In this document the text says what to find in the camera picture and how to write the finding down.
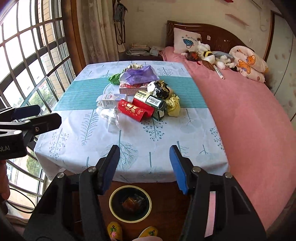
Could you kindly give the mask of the white purple box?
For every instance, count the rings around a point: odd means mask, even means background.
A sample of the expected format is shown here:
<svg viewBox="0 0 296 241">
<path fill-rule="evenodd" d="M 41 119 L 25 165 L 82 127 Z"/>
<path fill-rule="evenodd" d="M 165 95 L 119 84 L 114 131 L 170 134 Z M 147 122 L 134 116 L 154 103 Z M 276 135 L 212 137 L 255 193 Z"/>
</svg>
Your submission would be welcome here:
<svg viewBox="0 0 296 241">
<path fill-rule="evenodd" d="M 114 108 L 118 106 L 119 101 L 122 99 L 127 100 L 127 95 L 120 93 L 102 94 L 97 98 L 96 103 L 97 107 Z"/>
</svg>

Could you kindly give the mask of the pink cartoon box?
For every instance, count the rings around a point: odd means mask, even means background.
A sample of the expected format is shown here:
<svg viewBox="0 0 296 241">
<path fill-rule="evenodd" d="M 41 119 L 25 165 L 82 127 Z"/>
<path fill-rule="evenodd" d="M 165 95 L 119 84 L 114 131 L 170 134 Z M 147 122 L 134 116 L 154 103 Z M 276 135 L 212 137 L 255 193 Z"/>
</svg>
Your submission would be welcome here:
<svg viewBox="0 0 296 241">
<path fill-rule="evenodd" d="M 147 91 L 147 86 L 148 86 L 148 83 L 128 85 L 126 83 L 120 82 L 119 93 L 131 96 L 131 95 L 135 95 L 139 90 Z"/>
</svg>

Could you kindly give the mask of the black gold wrapper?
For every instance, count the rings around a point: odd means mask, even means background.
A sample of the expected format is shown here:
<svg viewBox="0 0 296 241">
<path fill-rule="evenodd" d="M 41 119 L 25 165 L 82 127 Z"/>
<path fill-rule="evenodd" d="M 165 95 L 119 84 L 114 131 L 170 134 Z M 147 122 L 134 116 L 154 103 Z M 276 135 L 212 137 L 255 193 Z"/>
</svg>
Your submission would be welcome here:
<svg viewBox="0 0 296 241">
<path fill-rule="evenodd" d="M 147 92 L 149 92 L 154 97 L 163 100 L 170 96 L 170 89 L 163 80 L 156 80 L 149 83 L 147 86 Z"/>
</svg>

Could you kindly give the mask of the round trash bin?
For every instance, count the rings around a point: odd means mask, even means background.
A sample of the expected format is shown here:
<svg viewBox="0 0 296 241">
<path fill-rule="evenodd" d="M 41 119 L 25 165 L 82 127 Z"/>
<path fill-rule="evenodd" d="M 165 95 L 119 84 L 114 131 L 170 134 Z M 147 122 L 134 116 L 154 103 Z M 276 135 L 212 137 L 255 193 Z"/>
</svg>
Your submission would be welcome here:
<svg viewBox="0 0 296 241">
<path fill-rule="evenodd" d="M 109 209 L 115 218 L 124 223 L 138 223 L 151 213 L 152 199 L 142 188 L 125 185 L 112 192 Z"/>
</svg>

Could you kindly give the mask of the left yellow slipper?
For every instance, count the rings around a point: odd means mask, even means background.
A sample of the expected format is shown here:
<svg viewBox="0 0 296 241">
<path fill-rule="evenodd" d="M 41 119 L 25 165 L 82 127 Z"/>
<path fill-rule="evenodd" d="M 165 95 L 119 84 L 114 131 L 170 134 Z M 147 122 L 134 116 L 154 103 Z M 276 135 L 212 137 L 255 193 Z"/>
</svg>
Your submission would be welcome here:
<svg viewBox="0 0 296 241">
<path fill-rule="evenodd" d="M 107 226 L 107 231 L 111 240 L 122 241 L 122 228 L 119 223 L 112 221 Z"/>
</svg>

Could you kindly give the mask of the white crumpled tissue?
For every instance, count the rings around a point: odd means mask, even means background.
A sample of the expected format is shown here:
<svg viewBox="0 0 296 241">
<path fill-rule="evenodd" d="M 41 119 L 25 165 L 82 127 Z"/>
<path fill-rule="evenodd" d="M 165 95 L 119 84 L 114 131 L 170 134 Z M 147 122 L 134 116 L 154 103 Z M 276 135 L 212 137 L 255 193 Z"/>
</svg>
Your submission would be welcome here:
<svg viewBox="0 0 296 241">
<path fill-rule="evenodd" d="M 103 108 L 97 107 L 96 113 L 102 120 L 104 127 L 109 133 L 117 133 L 120 131 L 120 113 L 117 107 L 114 108 Z"/>
</svg>

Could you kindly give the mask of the yellow crumpled paper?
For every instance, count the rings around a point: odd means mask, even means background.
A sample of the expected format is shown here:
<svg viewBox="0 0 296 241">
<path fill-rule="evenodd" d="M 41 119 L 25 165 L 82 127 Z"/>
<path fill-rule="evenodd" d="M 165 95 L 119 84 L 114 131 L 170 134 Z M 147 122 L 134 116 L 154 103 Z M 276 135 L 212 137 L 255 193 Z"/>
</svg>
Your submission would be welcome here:
<svg viewBox="0 0 296 241">
<path fill-rule="evenodd" d="M 180 99 L 177 95 L 172 94 L 170 98 L 166 99 L 167 113 L 169 116 L 178 117 L 180 115 Z"/>
</svg>

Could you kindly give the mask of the red gold packet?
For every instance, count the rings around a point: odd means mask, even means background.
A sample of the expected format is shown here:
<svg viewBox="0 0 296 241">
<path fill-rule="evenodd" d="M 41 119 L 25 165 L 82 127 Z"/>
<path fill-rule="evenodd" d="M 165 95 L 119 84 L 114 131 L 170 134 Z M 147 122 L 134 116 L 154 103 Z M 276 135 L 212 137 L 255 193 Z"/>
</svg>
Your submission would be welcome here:
<svg viewBox="0 0 296 241">
<path fill-rule="evenodd" d="M 130 118 L 141 122 L 152 117 L 154 108 L 140 100 L 134 99 L 132 103 L 122 99 L 118 103 L 118 109 Z"/>
</svg>

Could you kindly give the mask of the green barcode carton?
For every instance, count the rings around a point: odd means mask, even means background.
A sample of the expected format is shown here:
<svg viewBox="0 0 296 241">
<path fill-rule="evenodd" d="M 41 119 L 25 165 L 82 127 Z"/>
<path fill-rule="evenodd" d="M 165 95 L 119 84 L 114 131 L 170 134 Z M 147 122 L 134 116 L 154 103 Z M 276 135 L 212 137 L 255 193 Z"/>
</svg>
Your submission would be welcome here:
<svg viewBox="0 0 296 241">
<path fill-rule="evenodd" d="M 164 100 L 153 96 L 147 91 L 139 90 L 135 95 L 133 99 L 137 99 L 138 101 L 154 108 L 154 112 L 152 114 L 152 117 L 160 121 L 165 116 L 165 111 L 167 109 L 167 104 Z"/>
</svg>

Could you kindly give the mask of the white marker pen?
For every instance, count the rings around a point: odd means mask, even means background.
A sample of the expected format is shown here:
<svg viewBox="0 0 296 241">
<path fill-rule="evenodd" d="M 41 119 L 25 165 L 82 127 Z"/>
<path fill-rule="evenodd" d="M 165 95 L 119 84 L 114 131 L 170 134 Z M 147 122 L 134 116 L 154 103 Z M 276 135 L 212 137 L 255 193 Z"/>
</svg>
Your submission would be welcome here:
<svg viewBox="0 0 296 241">
<path fill-rule="evenodd" d="M 218 74 L 218 76 L 221 79 L 225 79 L 224 76 L 223 76 L 223 74 L 221 73 L 221 71 L 219 70 L 219 68 L 216 65 L 213 65 L 213 68 L 215 69 L 216 73 Z"/>
</svg>

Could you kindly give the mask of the white plush toy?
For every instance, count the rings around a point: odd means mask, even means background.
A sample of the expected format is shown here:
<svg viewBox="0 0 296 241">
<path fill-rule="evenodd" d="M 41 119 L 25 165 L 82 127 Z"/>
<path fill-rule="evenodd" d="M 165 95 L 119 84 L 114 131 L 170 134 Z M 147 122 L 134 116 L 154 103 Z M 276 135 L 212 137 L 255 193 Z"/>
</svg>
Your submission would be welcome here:
<svg viewBox="0 0 296 241">
<path fill-rule="evenodd" d="M 215 57 L 215 65 L 221 70 L 224 70 L 226 68 L 232 69 L 236 66 L 234 60 L 232 58 L 229 58 L 227 55 Z"/>
</svg>

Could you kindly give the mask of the bear print folded blanket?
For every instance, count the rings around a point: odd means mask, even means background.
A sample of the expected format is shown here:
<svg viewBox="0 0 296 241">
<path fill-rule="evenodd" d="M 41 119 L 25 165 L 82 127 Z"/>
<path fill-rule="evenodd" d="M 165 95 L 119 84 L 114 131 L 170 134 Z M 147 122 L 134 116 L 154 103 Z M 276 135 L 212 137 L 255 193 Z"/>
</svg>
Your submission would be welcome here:
<svg viewBox="0 0 296 241">
<path fill-rule="evenodd" d="M 256 82 L 265 82 L 268 66 L 255 52 L 244 46 L 235 46 L 229 54 L 234 57 L 236 68 L 243 76 Z"/>
</svg>

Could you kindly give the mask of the bee plush toy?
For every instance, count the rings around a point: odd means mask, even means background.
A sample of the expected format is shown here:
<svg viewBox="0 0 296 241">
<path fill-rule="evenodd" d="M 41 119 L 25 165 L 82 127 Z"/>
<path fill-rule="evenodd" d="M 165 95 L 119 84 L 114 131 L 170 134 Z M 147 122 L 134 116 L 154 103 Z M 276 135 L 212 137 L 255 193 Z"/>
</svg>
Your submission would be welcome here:
<svg viewBox="0 0 296 241">
<path fill-rule="evenodd" d="M 210 64 L 215 63 L 215 55 L 210 50 L 210 46 L 208 44 L 203 44 L 201 41 L 198 41 L 197 49 L 202 60 L 208 61 Z"/>
</svg>

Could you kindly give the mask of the white butterfly pillow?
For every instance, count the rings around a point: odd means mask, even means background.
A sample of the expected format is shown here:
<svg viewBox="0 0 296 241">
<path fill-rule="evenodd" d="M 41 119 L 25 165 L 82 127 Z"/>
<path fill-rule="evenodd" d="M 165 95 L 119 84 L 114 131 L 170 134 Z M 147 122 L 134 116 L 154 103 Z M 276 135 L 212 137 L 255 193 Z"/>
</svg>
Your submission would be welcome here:
<svg viewBox="0 0 296 241">
<path fill-rule="evenodd" d="M 182 54 L 187 51 L 197 51 L 201 39 L 199 33 L 174 28 L 174 53 Z"/>
</svg>

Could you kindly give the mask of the dark wooden headboard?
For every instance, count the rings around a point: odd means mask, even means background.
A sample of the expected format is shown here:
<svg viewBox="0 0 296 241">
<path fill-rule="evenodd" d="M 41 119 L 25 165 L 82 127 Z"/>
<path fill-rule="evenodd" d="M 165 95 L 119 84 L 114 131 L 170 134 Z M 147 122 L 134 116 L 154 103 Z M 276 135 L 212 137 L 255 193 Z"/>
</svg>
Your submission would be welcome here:
<svg viewBox="0 0 296 241">
<path fill-rule="evenodd" d="M 208 44 L 211 50 L 228 53 L 235 46 L 247 47 L 233 33 L 221 27 L 201 23 L 180 23 L 176 21 L 166 22 L 166 47 L 174 46 L 174 28 L 198 33 L 201 42 Z"/>
</svg>

